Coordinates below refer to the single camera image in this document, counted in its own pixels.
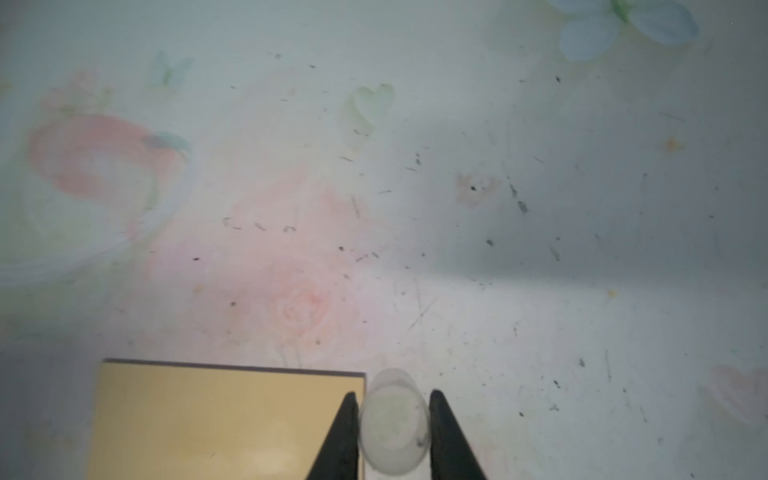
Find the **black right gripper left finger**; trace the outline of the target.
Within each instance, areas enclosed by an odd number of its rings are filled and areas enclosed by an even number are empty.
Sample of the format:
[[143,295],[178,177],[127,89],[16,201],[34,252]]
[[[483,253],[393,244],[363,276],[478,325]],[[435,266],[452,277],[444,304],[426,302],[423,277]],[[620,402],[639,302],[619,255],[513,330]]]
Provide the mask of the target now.
[[306,477],[307,480],[359,479],[359,405],[348,392]]

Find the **brown paper envelope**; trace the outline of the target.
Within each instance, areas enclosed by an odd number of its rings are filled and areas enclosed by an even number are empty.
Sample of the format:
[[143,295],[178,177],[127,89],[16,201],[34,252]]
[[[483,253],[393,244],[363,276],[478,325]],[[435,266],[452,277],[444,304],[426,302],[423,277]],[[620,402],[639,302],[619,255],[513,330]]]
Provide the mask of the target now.
[[106,359],[87,478],[305,479],[362,372]]

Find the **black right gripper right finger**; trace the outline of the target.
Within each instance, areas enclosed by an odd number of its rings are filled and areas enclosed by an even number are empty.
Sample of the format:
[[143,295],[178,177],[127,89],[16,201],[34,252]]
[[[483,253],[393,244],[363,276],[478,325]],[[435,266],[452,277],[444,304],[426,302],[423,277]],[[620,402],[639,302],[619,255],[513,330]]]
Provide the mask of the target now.
[[486,480],[449,403],[434,389],[429,398],[430,470],[432,480]]

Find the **white glue stick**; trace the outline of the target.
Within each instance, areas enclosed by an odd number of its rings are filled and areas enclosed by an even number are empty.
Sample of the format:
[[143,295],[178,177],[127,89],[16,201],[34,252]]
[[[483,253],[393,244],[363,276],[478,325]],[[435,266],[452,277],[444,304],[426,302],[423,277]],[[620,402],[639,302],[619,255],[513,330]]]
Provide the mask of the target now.
[[426,457],[429,410],[406,371],[389,368],[374,377],[359,411],[358,442],[373,470],[391,477],[410,473]]

